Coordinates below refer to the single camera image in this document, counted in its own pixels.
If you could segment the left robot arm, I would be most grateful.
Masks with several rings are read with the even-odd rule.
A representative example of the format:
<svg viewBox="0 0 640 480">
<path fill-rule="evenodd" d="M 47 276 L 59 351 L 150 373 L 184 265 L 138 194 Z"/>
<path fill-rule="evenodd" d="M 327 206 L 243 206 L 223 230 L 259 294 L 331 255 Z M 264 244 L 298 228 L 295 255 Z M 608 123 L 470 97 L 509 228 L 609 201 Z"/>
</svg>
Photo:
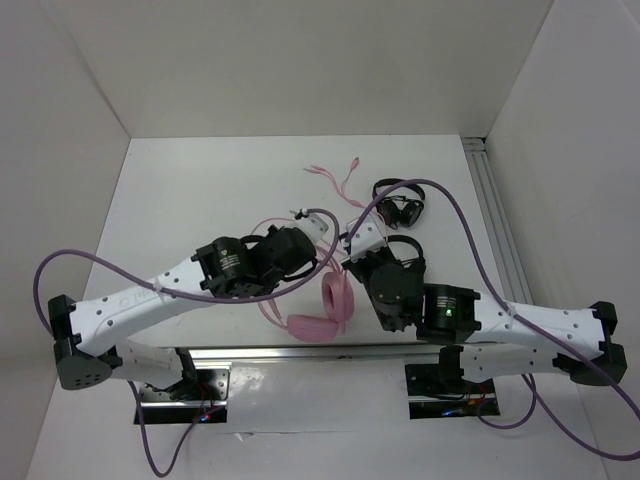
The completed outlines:
<svg viewBox="0 0 640 480">
<path fill-rule="evenodd" d="M 132 335 L 212 299 L 268 295 L 282 282 L 301 279 L 317 266 L 316 244 L 327 226 L 312 218 L 264 236 L 220 237 L 160 276 L 101 299 L 75 302 L 66 295 L 48 303 L 54 357 L 61 386 L 81 390 L 109 378 L 140 382 L 173 399 L 196 390 L 198 375 L 188 351 L 132 341 Z"/>
</svg>

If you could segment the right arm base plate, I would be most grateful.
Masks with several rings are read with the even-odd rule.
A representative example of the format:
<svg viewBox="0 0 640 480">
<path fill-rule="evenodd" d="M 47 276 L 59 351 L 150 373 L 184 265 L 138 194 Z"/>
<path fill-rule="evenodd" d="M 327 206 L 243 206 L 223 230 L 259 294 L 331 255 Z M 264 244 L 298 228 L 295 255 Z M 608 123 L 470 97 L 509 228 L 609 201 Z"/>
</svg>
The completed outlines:
<svg viewBox="0 0 640 480">
<path fill-rule="evenodd" d="M 411 420 L 475 417 L 479 406 L 483 415 L 500 415 L 492 380 L 447 384 L 435 364 L 406 364 L 404 369 Z"/>
</svg>

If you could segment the pink gaming headphones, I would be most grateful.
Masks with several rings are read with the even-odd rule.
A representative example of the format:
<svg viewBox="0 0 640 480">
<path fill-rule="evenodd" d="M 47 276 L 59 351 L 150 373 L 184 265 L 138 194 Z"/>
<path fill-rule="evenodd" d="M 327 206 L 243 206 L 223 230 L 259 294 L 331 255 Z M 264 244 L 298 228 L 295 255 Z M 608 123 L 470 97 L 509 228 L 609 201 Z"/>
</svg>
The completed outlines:
<svg viewBox="0 0 640 480">
<path fill-rule="evenodd" d="M 264 318 L 305 343 L 329 342 L 343 334 L 355 311 L 353 288 L 347 272 L 334 258 L 328 261 L 326 268 L 328 271 L 321 280 L 323 315 L 295 313 L 283 320 L 276 301 L 268 300 L 257 304 Z"/>
</svg>

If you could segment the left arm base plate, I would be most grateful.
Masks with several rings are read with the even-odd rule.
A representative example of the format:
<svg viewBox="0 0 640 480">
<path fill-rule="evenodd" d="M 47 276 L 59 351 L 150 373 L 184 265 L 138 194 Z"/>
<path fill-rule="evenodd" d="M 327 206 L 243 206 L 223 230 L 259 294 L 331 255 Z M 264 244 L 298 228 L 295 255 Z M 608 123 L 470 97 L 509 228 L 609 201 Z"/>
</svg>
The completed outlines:
<svg viewBox="0 0 640 480">
<path fill-rule="evenodd" d="M 197 368 L 197 381 L 188 390 L 171 397 L 167 392 L 141 384 L 138 394 L 143 419 L 147 425 L 187 425 L 227 422 L 227 400 L 230 385 L 230 366 L 214 364 Z"/>
</svg>

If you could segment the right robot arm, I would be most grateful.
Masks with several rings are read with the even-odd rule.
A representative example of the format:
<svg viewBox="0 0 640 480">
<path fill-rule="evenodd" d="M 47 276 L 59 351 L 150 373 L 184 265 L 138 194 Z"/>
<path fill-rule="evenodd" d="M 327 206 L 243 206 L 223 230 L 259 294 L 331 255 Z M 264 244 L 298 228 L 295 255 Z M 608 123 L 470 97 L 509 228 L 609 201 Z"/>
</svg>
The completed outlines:
<svg viewBox="0 0 640 480">
<path fill-rule="evenodd" d="M 582 310 L 498 302 L 473 289 L 427 283 L 423 255 L 400 260 L 388 247 L 342 265 L 364 287 L 383 330 L 412 329 L 417 341 L 439 347 L 436 379 L 448 392 L 532 373 L 605 386 L 626 373 L 624 348 L 612 340 L 617 316 L 608 302 Z"/>
</svg>

